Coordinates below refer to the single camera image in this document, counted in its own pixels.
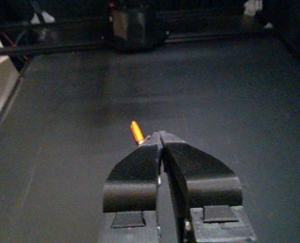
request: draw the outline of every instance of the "orange pencil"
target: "orange pencil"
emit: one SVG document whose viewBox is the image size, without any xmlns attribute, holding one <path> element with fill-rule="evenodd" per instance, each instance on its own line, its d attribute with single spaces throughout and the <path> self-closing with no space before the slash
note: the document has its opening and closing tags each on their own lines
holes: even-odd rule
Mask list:
<svg viewBox="0 0 300 243">
<path fill-rule="evenodd" d="M 132 123 L 131 123 L 131 131 L 133 134 L 135 142 L 137 143 L 137 145 L 141 145 L 141 143 L 144 141 L 144 137 L 141 135 L 141 131 L 140 131 L 139 126 L 135 121 L 132 121 Z"/>
</svg>

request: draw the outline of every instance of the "black mat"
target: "black mat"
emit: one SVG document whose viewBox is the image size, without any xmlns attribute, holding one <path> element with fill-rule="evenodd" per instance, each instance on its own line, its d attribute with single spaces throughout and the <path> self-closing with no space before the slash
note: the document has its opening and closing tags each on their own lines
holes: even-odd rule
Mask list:
<svg viewBox="0 0 300 243">
<path fill-rule="evenodd" d="M 0 124 L 1 243 L 96 242 L 131 120 L 234 169 L 260 242 L 300 242 L 300 65 L 260 39 L 34 58 Z"/>
</svg>

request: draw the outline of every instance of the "black panel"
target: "black panel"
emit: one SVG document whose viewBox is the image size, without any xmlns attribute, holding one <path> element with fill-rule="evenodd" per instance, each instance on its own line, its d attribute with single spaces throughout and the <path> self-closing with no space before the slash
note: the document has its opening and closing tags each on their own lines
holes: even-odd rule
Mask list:
<svg viewBox="0 0 300 243">
<path fill-rule="evenodd" d="M 260 242 L 300 242 L 300 65 L 268 38 L 34 58 L 0 124 L 0 243 L 95 242 L 131 120 L 232 168 Z"/>
<path fill-rule="evenodd" d="M 300 0 L 264 0 L 263 12 L 286 41 L 300 52 Z"/>
</svg>

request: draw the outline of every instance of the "dark enclosure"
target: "dark enclosure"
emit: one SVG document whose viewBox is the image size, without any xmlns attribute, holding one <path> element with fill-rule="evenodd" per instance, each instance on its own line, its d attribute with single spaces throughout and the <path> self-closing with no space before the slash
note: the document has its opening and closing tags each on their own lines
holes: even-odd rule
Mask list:
<svg viewBox="0 0 300 243">
<path fill-rule="evenodd" d="M 0 0 L 0 54 L 21 74 L 0 115 L 0 243 L 97 242 L 131 120 L 232 169 L 258 242 L 300 243 L 300 0 L 262 0 L 254 17 L 244 0 L 152 0 L 164 43 L 131 52 L 101 46 L 109 1 L 38 0 L 56 20 L 38 25 L 30 2 Z M 161 176 L 175 243 L 167 195 Z"/>
</svg>

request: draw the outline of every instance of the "black table surface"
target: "black table surface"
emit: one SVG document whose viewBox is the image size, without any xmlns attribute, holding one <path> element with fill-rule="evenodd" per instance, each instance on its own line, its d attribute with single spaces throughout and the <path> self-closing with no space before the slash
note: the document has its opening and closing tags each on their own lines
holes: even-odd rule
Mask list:
<svg viewBox="0 0 300 243">
<path fill-rule="evenodd" d="M 235 171 L 259 242 L 300 242 L 300 64 L 263 38 L 33 59 L 0 121 L 0 243 L 96 242 L 131 120 Z"/>
</svg>

